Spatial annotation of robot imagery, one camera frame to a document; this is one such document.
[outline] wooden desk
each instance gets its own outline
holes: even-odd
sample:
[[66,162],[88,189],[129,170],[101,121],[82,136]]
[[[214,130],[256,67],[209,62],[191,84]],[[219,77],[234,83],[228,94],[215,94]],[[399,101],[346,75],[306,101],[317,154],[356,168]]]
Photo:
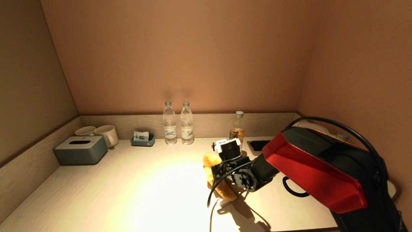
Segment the wooden desk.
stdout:
[[[246,141],[272,137],[247,137]],[[257,192],[223,207],[212,198],[202,156],[212,142],[131,147],[121,140],[94,166],[61,166],[2,224],[0,232],[289,231],[330,228],[329,210],[313,197],[297,198],[283,174]],[[254,159],[245,143],[243,150]],[[290,182],[291,188],[300,188]],[[389,185],[394,195],[393,185]]]

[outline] tan wall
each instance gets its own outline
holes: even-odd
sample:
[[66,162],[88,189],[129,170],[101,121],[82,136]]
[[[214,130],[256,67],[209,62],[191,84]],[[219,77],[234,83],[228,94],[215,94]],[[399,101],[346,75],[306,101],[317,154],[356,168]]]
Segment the tan wall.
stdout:
[[293,111],[322,1],[42,0],[81,114]]
[[299,112],[345,123],[385,159],[412,227],[412,1],[328,1]]
[[77,115],[38,0],[0,1],[0,167]]

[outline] yellow cloth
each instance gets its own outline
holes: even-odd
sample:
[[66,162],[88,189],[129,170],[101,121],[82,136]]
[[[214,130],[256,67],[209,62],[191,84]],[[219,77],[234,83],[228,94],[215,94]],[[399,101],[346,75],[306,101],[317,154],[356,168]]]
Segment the yellow cloth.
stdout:
[[[219,155],[217,154],[208,152],[203,156],[203,165],[206,172],[207,182],[209,182],[211,186],[213,186],[213,173],[211,166],[219,164],[221,162],[222,159],[220,159]],[[235,192],[233,192],[233,190],[227,185],[226,180],[220,182],[220,184],[216,188],[216,191],[225,200],[234,201],[237,198]]]

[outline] mug handle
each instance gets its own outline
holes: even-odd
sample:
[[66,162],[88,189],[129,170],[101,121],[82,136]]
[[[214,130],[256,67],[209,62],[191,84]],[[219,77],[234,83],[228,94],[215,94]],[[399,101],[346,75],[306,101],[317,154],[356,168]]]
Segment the mug handle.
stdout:
[[113,139],[112,135],[107,135],[107,139],[109,140],[109,144],[110,146],[115,144],[115,140]]

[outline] small blue tray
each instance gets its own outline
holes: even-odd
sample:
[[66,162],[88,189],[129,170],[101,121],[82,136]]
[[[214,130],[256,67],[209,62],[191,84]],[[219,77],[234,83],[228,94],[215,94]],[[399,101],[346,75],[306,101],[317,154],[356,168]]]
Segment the small blue tray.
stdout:
[[132,138],[130,139],[130,143],[132,146],[151,147],[155,144],[155,134],[149,133],[149,141],[134,141]]

